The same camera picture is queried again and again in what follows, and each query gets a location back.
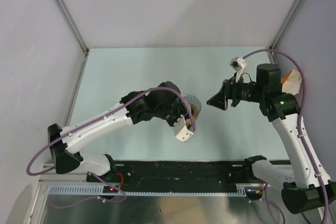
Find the black joint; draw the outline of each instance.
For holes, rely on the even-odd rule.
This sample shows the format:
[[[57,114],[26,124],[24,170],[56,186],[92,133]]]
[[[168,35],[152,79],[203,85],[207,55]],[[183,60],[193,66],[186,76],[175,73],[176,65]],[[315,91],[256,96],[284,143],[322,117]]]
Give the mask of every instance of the black joint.
[[[265,158],[262,155],[258,155],[258,156],[253,156],[253,157],[249,157],[244,159],[244,164],[243,164],[243,168],[245,170],[247,179],[250,183],[254,183],[259,181],[259,178],[255,177],[253,174],[253,170],[252,170],[252,164],[254,164],[257,161],[260,160],[267,160],[267,158]]]
[[[294,184],[284,183],[281,196],[283,203],[292,214],[298,214],[311,209],[324,206],[324,196],[322,188],[297,188]],[[330,182],[326,185],[328,203],[336,199],[336,182]]]
[[[181,94],[179,88],[170,81],[162,82],[159,87],[171,88]],[[141,92],[129,93],[121,98],[121,103],[127,103]],[[166,120],[169,126],[172,127],[181,118],[181,115],[188,119],[187,110],[181,99],[168,90],[155,90],[143,95],[132,104],[129,104],[126,109],[128,111],[127,116],[132,119],[133,124],[149,121],[155,117]]]
[[[109,154],[105,154],[105,156],[107,157],[110,163],[110,170],[99,177],[106,182],[113,182],[112,180],[115,177],[115,174],[117,173],[117,166],[114,163],[113,158]],[[86,176],[86,182],[99,182],[99,180],[96,177],[94,177],[90,172],[88,172]]]
[[[48,127],[49,143],[59,138],[61,132],[62,128],[58,124],[53,124],[49,126]],[[49,148],[57,174],[65,174],[71,172],[80,165],[81,161],[83,161],[83,158],[80,156],[79,153],[74,154],[69,153],[66,150],[67,147],[68,145],[64,144],[61,140]]]

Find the light blue table surface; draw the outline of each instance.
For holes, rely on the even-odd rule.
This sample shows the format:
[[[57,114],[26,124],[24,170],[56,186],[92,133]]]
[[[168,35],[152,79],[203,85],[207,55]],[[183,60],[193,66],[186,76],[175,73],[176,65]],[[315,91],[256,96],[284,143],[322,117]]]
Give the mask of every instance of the light blue table surface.
[[[233,76],[229,61],[263,47],[113,48],[91,49],[70,124],[82,122],[120,101],[131,91],[172,81],[184,94],[197,96],[202,111],[196,132],[188,142],[175,139],[160,119],[114,131],[85,147],[114,159],[228,160],[263,155],[288,159],[272,124],[257,103],[242,101],[221,111],[206,101]],[[256,67],[269,62],[265,52],[248,58],[248,72],[255,80]]]

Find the gray wall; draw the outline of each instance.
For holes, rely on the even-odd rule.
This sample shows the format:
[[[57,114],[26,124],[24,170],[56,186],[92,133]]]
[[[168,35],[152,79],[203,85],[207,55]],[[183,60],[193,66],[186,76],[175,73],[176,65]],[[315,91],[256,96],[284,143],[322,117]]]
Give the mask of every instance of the gray wall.
[[[54,0],[0,6],[0,223],[18,224],[38,181],[27,163],[47,143],[47,126],[63,123],[83,54]]]
[[[305,0],[278,48],[307,78],[304,122],[320,161],[336,180],[336,0]],[[277,57],[284,71],[291,63]]]
[[[268,46],[293,2],[64,1],[89,48]]]

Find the orange object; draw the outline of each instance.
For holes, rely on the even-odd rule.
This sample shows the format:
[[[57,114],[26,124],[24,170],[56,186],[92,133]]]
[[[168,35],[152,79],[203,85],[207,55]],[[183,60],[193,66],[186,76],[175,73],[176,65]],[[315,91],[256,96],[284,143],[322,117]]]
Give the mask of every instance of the orange object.
[[[288,77],[290,76],[290,74],[292,73],[293,70],[291,70],[288,74],[286,74],[282,79],[281,79],[281,84],[284,84],[285,81],[287,81]]]
[[[196,121],[197,118],[198,118],[198,115],[199,115],[199,111],[198,111],[196,105],[194,105],[194,104],[192,104],[192,103],[190,103],[190,107],[191,107],[191,109],[192,109],[192,111],[193,111],[193,114],[195,115],[195,116],[193,117],[193,118],[194,118],[194,121]],[[191,124],[191,120],[190,120],[190,119],[185,120],[185,124],[186,124],[186,125],[190,125],[190,124]]]

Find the aluminum frame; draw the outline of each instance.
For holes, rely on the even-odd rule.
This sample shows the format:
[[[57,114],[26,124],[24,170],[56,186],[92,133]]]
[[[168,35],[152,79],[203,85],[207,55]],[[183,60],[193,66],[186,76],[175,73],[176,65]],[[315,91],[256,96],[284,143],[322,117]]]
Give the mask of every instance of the aluminum frame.
[[[294,0],[293,4],[291,5],[285,20],[283,21],[281,27],[279,28],[276,36],[274,37],[271,45],[269,48],[276,48],[278,43],[280,42],[281,38],[284,36],[286,30],[291,24],[291,21],[293,20],[295,14],[297,13],[298,9],[301,7],[301,4],[304,0]],[[68,24],[71,32],[73,33],[74,37],[76,38],[79,46],[81,47],[83,53],[84,53],[84,60],[83,63],[81,64],[80,67],[80,72],[78,74],[78,78],[74,87],[74,91],[72,93],[72,98],[69,104],[69,108],[65,117],[65,125],[68,125],[71,119],[71,115],[73,112],[73,108],[75,106],[75,101],[77,98],[77,94],[79,91],[80,83],[82,81],[83,73],[85,70],[88,54],[89,54],[89,48],[86,46],[76,24],[75,21],[73,20],[68,8],[66,7],[66,4],[63,0],[55,0],[56,5],[58,6],[63,18],[65,19],[66,23]],[[276,58],[274,54],[268,54],[269,60],[271,63],[277,63]],[[46,164],[44,166],[45,168],[52,167],[53,164]],[[40,224],[42,217],[43,217],[43,212],[45,208],[45,204],[47,202],[47,197],[48,197],[48,191],[51,187],[51,185],[92,185],[92,183],[86,182],[86,174],[67,174],[67,175],[56,175],[56,173],[48,173],[45,175],[42,175],[40,177],[40,181],[38,183],[35,195],[34,195],[34,201],[32,202],[29,211],[27,213],[27,217],[25,219],[24,223],[29,223],[29,224]],[[249,185],[237,185],[239,187],[249,187],[253,188],[254,186],[259,186],[255,184],[249,184]],[[323,208],[319,208],[320,214],[323,214]],[[333,220],[335,219],[334,217],[334,212],[332,209],[329,207],[329,219],[327,223],[334,223]]]

